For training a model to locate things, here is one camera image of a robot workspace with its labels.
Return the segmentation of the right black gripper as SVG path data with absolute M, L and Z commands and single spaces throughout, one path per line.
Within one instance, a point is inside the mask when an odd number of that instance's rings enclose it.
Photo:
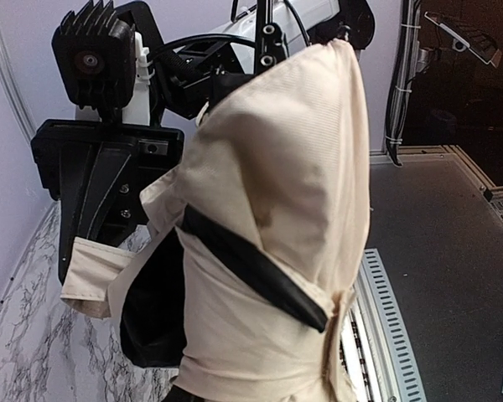
M 180 129 L 47 120 L 31 140 L 43 188 L 60 200 L 58 277 L 64 284 L 75 237 L 119 246 L 136 228 L 132 197 L 174 168 Z

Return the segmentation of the beige folding umbrella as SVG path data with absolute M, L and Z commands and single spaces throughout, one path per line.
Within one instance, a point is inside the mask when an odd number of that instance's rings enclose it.
M 123 320 L 172 236 L 183 250 L 172 401 L 353 401 L 340 362 L 370 224 L 365 91 L 352 46 L 315 44 L 202 114 L 181 163 L 140 196 L 151 240 L 76 238 L 62 300 Z

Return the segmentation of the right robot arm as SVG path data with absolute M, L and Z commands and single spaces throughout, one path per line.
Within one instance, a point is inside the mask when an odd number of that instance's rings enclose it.
M 76 238 L 121 244 L 148 219 L 139 195 L 175 167 L 184 133 L 165 111 L 193 119 L 289 56 L 289 43 L 334 38 L 365 49 L 375 33 L 365 1 L 258 1 L 228 24 L 164 42 L 147 3 L 89 1 L 51 41 L 76 115 L 47 120 L 31 141 L 41 183 L 61 206 L 58 277 Z

